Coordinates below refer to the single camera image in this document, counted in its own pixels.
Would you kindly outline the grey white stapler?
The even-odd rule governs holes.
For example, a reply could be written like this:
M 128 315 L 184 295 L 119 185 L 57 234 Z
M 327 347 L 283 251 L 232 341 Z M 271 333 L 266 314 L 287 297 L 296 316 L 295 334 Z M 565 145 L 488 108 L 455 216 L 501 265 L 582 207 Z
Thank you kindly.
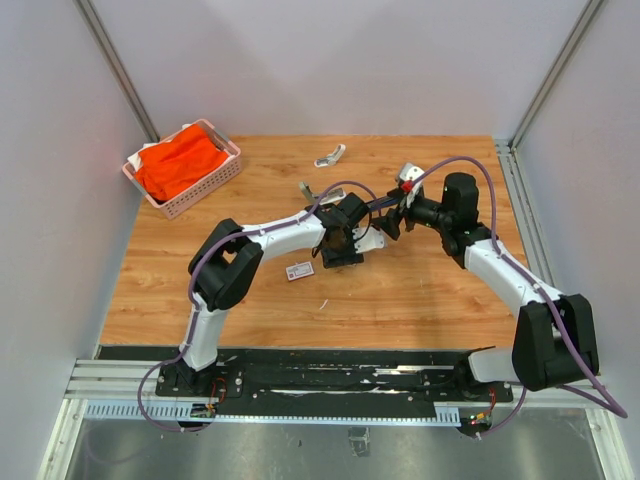
M 314 193 L 310 186 L 304 182 L 301 181 L 299 184 L 299 189 L 301 191 L 301 193 L 303 194 L 303 196 L 305 197 L 305 199 L 310 203 L 313 204 L 316 202 L 316 200 L 320 197 L 319 193 Z M 320 200 L 320 204 L 321 205 L 326 205 L 326 204 L 330 204 L 330 203 L 337 203 L 339 201 L 341 201 L 342 199 L 344 199 L 346 197 L 346 192 L 344 191 L 344 189 L 342 187 L 337 187 L 337 188 L 333 188 L 331 190 L 329 190 Z

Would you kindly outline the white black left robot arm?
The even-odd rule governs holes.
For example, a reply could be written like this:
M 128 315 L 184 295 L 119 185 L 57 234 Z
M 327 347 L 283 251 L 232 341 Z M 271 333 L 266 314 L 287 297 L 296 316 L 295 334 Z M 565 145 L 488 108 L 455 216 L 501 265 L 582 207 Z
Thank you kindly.
M 212 366 L 230 310 L 247 295 L 258 268 L 270 259 L 310 249 L 326 269 L 362 263 L 357 228 L 370 208 L 350 193 L 336 204 L 310 206 L 283 220 L 241 226 L 220 222 L 189 264 L 191 319 L 175 362 L 184 390 L 200 396 L 214 383 Z

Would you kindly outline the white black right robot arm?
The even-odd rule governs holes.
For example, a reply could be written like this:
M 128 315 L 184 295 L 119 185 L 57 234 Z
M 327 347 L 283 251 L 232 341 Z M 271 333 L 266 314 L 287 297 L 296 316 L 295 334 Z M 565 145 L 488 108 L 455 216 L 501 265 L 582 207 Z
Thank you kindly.
M 442 198 L 425 197 L 422 171 L 406 164 L 389 191 L 393 206 L 375 220 L 378 229 L 397 239 L 417 225 L 438 232 L 443 250 L 463 269 L 482 280 L 516 320 L 510 348 L 488 347 L 469 353 L 453 375 L 455 392 L 474 400 L 490 382 L 515 382 L 530 391 L 584 380 L 599 372 L 599 358 L 589 301 L 565 295 L 534 276 L 478 219 L 475 178 L 454 172 L 444 180 Z

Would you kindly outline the pink plastic basket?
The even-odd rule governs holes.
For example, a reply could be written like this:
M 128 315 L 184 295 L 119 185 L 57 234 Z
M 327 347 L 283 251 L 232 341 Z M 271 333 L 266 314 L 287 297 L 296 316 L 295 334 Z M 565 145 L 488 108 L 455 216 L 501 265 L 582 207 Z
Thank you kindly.
M 205 176 L 203 179 L 199 180 L 189 189 L 174 197 L 172 200 L 166 202 L 158 202 L 150 194 L 148 194 L 134 178 L 134 168 L 139 165 L 138 153 L 146 147 L 173 139 L 181 130 L 187 128 L 191 124 L 198 124 L 203 127 L 211 141 L 218 148 L 226 151 L 229 154 L 229 157 L 219 168 Z M 206 197 L 206 195 L 213 192 L 224 183 L 228 182 L 231 178 L 239 174 L 242 170 L 242 162 L 240 160 L 241 150 L 235 143 L 233 143 L 226 135 L 216 129 L 210 122 L 205 119 L 199 119 L 191 124 L 183 125 L 180 131 L 166 137 L 158 143 L 147 143 L 143 145 L 140 150 L 130 155 L 127 158 L 125 164 L 122 166 L 122 171 L 125 176 L 134 184 L 134 186 L 136 186 L 136 188 L 140 192 L 142 192 L 146 200 L 169 219 L 172 219 L 183 213 L 199 200 Z

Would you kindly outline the orange cloth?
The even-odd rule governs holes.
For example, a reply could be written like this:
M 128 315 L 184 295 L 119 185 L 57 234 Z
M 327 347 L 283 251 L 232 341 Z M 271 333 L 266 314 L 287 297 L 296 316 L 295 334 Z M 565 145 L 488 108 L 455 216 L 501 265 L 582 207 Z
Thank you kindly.
M 138 153 L 134 178 L 158 202 L 172 200 L 219 168 L 229 154 L 198 124 Z

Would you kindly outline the right aluminium frame post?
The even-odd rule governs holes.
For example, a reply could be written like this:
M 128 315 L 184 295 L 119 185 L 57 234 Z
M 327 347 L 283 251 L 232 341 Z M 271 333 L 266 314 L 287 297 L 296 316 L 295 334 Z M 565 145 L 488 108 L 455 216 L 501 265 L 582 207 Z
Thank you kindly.
M 589 0 L 585 3 L 508 142 L 512 151 L 517 150 L 524 141 L 556 84 L 607 4 L 606 0 Z

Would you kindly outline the aluminium frame post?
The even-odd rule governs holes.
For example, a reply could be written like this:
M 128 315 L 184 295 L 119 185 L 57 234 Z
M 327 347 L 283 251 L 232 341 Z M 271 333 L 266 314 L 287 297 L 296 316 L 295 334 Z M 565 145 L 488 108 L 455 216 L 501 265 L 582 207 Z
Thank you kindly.
M 517 150 L 524 141 L 556 84 L 607 4 L 606 0 L 589 0 L 585 3 L 508 142 L 512 151 Z
M 136 90 L 136 87 L 100 17 L 96 6 L 94 5 L 94 2 L 90 0 L 74 0 L 73 4 L 77 8 L 88 31 L 94 39 L 145 137 L 149 141 L 158 141 L 160 139 L 160 135 Z

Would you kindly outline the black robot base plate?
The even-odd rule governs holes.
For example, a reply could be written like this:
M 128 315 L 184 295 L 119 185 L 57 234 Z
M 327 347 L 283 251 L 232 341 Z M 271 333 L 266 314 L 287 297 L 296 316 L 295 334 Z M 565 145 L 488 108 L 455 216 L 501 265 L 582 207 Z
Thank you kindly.
M 171 347 L 106 346 L 100 361 L 132 366 L 134 400 L 202 403 L 212 413 L 225 405 L 243 412 L 398 413 L 415 402 L 468 406 L 462 423 L 486 427 L 495 408 L 521 405 L 515 382 L 469 383 L 467 351 L 223 348 L 208 390 L 195 395 L 176 376 Z

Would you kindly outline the left aluminium frame post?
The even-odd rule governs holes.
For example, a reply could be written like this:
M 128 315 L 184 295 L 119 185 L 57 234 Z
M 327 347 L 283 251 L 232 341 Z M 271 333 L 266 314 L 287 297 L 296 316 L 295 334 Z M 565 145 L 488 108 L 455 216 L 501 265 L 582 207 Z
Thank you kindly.
M 73 4 L 77 8 L 88 31 L 94 39 L 145 137 L 149 141 L 158 141 L 160 139 L 160 135 L 136 90 L 136 87 L 100 17 L 96 6 L 94 5 L 94 2 L 90 0 L 74 0 Z

